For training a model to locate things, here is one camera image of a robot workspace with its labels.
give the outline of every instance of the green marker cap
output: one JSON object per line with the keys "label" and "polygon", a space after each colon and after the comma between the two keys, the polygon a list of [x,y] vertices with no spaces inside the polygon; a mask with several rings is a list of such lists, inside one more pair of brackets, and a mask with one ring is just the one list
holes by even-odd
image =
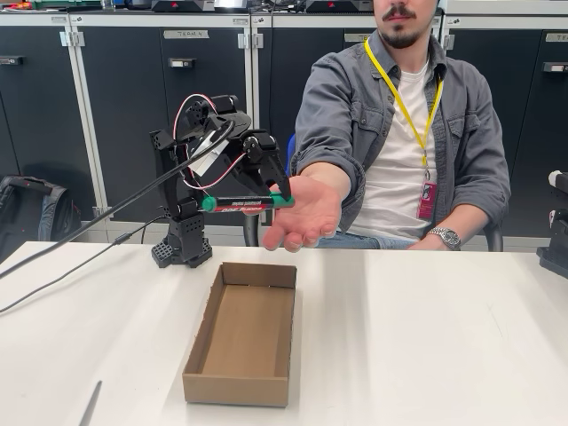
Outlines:
{"label": "green marker cap", "polygon": [[289,200],[286,200],[281,193],[270,193],[270,198],[274,201],[274,208],[280,209],[282,207],[293,207],[294,206],[294,197],[290,197]]}
{"label": "green marker cap", "polygon": [[217,200],[215,197],[205,197],[201,202],[201,208],[205,211],[214,211],[217,206]]}

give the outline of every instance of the yellow lanyard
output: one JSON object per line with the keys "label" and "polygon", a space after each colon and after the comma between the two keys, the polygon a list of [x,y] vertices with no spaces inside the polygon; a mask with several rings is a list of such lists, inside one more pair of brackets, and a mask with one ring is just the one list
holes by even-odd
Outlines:
{"label": "yellow lanyard", "polygon": [[432,124],[432,118],[434,118],[434,114],[436,113],[438,103],[439,103],[440,98],[442,96],[442,87],[444,85],[444,82],[438,79],[438,85],[436,86],[436,95],[435,95],[434,105],[432,105],[432,109],[430,110],[430,113],[428,114],[428,121],[426,122],[426,127],[424,128],[424,136],[422,138],[420,138],[418,131],[416,131],[416,128],[415,128],[414,124],[412,123],[412,120],[410,119],[410,114],[406,110],[405,104],[402,102],[402,98],[398,94],[397,88],[394,87],[394,84],[392,83],[391,79],[389,78],[387,73],[384,72],[383,67],[381,67],[381,64],[379,64],[379,61],[376,60],[375,55],[371,51],[371,47],[369,46],[369,39],[367,39],[365,41],[365,50],[367,51],[367,55],[371,59],[371,62],[373,62],[373,64],[375,65],[377,71],[383,76],[384,81],[388,84],[390,91],[392,91],[392,94],[394,95],[395,99],[397,100],[398,106],[400,107],[402,114],[405,115],[405,118],[408,121],[408,124],[410,124],[410,127],[412,128],[412,131],[414,132],[414,136],[416,137],[416,141],[418,142],[418,145],[420,146],[420,148],[422,148],[422,150],[424,152],[424,154],[422,155],[422,166],[426,166],[426,170],[428,170],[428,161],[426,159],[426,141],[427,141],[427,137],[428,137],[428,131],[430,130],[430,126]]}

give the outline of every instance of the man's left hand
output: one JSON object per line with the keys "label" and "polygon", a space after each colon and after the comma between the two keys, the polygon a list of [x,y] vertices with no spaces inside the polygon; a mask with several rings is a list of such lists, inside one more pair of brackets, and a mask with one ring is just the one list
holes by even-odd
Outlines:
{"label": "man's left hand", "polygon": [[432,233],[427,234],[420,241],[416,242],[408,248],[408,250],[437,250],[450,251],[450,248],[442,241],[440,237]]}

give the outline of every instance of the red id badge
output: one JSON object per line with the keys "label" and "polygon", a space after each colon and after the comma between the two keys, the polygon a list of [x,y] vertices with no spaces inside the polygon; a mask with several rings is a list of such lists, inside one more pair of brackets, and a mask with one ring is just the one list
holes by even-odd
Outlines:
{"label": "red id badge", "polygon": [[432,218],[434,201],[436,200],[436,188],[437,185],[434,182],[424,180],[420,202],[418,203],[418,212],[416,214],[419,219],[430,220]]}

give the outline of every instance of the open palm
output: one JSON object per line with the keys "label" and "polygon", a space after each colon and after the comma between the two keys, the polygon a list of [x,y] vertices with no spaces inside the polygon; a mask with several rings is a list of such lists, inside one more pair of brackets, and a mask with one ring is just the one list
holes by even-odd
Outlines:
{"label": "open palm", "polygon": [[288,251],[314,247],[321,237],[335,233],[341,216],[341,199],[336,190],[310,177],[290,178],[296,201],[294,207],[279,209],[263,245],[274,250],[283,242]]}

